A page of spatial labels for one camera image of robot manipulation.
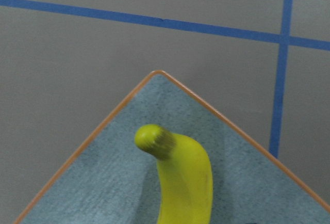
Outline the grey square plate orange rim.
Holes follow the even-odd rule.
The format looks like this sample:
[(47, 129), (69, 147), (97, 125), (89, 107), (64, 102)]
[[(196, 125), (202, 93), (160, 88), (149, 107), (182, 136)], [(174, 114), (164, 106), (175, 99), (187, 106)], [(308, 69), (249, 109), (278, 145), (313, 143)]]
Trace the grey square plate orange rim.
[(209, 223), (329, 223), (329, 206), (225, 116), (162, 71), (146, 77), (71, 155), (17, 223), (158, 223), (156, 159), (135, 145), (159, 125), (206, 150)]

